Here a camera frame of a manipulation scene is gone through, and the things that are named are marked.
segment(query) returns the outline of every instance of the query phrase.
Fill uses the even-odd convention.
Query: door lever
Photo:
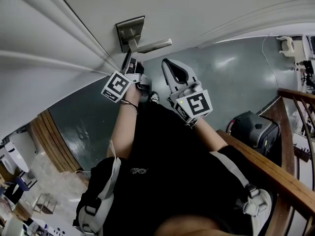
[[[172,40],[165,39],[145,46],[138,46],[144,25],[144,16],[132,18],[116,24],[120,46],[123,53],[148,53],[172,45]]]

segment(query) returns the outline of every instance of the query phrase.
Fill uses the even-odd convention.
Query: backpack strap
[[[114,201],[114,187],[118,178],[121,160],[116,157],[113,142],[109,141],[109,147],[114,154],[112,174],[104,189],[95,200],[90,200],[79,212],[78,220],[81,231],[86,235],[103,235],[103,224]]]
[[[242,186],[248,191],[248,201],[242,203],[239,199],[236,202],[236,207],[243,210],[244,214],[250,216],[258,216],[262,211],[267,208],[267,204],[264,202],[260,195],[259,189],[246,179],[243,173],[239,170],[233,161],[231,161],[227,156],[219,152],[210,152],[211,155],[215,156],[220,162],[241,182]]]

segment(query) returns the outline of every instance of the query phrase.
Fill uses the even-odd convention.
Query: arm
[[[138,106],[141,92],[132,84],[126,94],[125,100]],[[134,132],[136,127],[137,110],[132,105],[120,105],[114,131],[111,137],[117,157],[129,158]],[[107,150],[107,156],[113,156],[110,149]]]
[[[197,121],[195,131],[209,151],[218,151],[220,148],[227,146],[227,143],[204,119]]]

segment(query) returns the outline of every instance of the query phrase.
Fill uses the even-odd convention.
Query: black t-shirt
[[[137,117],[129,160],[121,158],[104,234],[149,236],[171,216],[200,215],[215,220],[225,232],[251,235],[249,215],[234,209],[238,198],[247,201],[236,176],[206,150],[176,114],[160,105],[150,109],[150,115],[146,113]],[[254,171],[242,153],[232,146],[219,152],[256,184]],[[112,164],[113,158],[106,158],[92,169],[77,212],[103,190]]]

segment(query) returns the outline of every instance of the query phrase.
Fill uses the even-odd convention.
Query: gray floor
[[[277,94],[273,73],[261,51],[264,38],[224,42],[204,49],[186,49],[144,63],[145,73],[153,79],[153,90],[166,101],[169,88],[162,74],[163,58],[177,59],[191,66],[203,88],[207,89],[213,111],[205,119],[214,129],[225,129],[235,116],[256,113]],[[297,89],[292,71],[293,60],[279,53],[280,43],[268,37],[264,52],[282,88]],[[102,79],[70,95],[49,110],[70,150],[85,170],[95,166],[106,155],[119,104],[100,94],[107,79]]]

